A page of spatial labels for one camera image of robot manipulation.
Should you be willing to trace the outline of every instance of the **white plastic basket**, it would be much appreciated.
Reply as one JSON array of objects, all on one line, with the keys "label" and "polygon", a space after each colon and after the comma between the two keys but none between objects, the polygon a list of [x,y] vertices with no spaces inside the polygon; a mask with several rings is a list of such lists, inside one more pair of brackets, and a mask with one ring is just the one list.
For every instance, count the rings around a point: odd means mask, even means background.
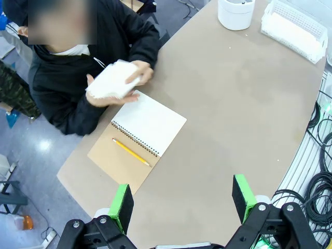
[{"label": "white plastic basket", "polygon": [[[304,51],[300,49],[295,43],[290,42],[289,37],[280,36],[280,34],[276,35],[275,33],[271,32],[271,30],[267,30],[265,24],[272,17],[273,13],[278,14],[282,18],[291,21],[306,32],[312,34],[316,38],[316,41],[320,43],[318,49],[315,51]],[[291,5],[290,3],[273,0],[265,9],[264,16],[262,17],[261,32],[299,53],[314,64],[316,64],[322,57],[325,56],[328,43],[327,28],[314,20],[313,17],[311,17],[309,14],[304,13],[304,11],[300,10],[296,6]]]}]

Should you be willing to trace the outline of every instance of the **spiral binding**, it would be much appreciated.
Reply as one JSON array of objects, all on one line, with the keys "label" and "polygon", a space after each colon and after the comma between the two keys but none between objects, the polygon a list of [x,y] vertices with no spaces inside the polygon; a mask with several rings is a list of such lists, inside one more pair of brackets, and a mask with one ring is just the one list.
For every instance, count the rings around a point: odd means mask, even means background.
[{"label": "spiral binding", "polygon": [[121,131],[124,135],[129,137],[132,141],[136,142],[140,146],[142,146],[144,149],[146,149],[148,152],[150,152],[152,155],[155,157],[158,157],[159,152],[157,152],[155,149],[150,147],[148,144],[144,143],[142,140],[140,140],[137,136],[126,130],[123,126],[121,126],[119,123],[112,121],[111,122],[112,126],[114,126],[116,129]]}]

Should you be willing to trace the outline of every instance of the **jacket sleeve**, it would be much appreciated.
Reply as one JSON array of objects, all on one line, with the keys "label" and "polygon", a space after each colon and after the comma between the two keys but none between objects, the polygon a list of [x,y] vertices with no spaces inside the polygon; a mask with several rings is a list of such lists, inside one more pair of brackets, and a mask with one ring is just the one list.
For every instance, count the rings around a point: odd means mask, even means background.
[{"label": "jacket sleeve", "polygon": [[106,0],[116,21],[126,33],[132,45],[129,60],[148,62],[152,68],[156,65],[160,49],[159,32],[155,26],[144,21],[137,13],[119,0]]},{"label": "jacket sleeve", "polygon": [[98,125],[106,108],[91,105],[85,95],[74,103],[55,92],[32,91],[33,99],[46,119],[63,134],[84,136]]}]

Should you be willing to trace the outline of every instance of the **person's hand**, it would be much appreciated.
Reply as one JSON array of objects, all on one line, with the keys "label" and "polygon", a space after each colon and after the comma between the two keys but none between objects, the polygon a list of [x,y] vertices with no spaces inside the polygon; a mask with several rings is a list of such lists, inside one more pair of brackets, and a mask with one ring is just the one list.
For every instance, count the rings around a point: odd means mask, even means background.
[{"label": "person's hand", "polygon": [[150,64],[144,61],[132,61],[131,63],[135,64],[138,69],[135,73],[133,73],[127,80],[126,83],[131,83],[137,77],[141,76],[140,82],[137,84],[138,86],[145,85],[149,80],[151,80],[154,71],[151,68]]},{"label": "person's hand", "polygon": [[[90,74],[87,74],[88,86],[94,81]],[[109,105],[123,105],[129,102],[135,102],[139,100],[139,94],[133,94],[133,91],[129,92],[123,99],[117,99],[114,97],[95,99],[93,96],[86,92],[86,98],[88,102],[95,107],[106,107]]]}]

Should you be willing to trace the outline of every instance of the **camouflage pants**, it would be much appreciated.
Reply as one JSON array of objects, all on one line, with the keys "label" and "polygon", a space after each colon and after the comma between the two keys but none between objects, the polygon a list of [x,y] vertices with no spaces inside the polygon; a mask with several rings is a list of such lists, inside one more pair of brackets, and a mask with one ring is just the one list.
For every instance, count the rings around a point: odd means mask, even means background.
[{"label": "camouflage pants", "polygon": [[0,61],[0,102],[31,118],[41,114],[30,95],[28,84],[3,61]]}]

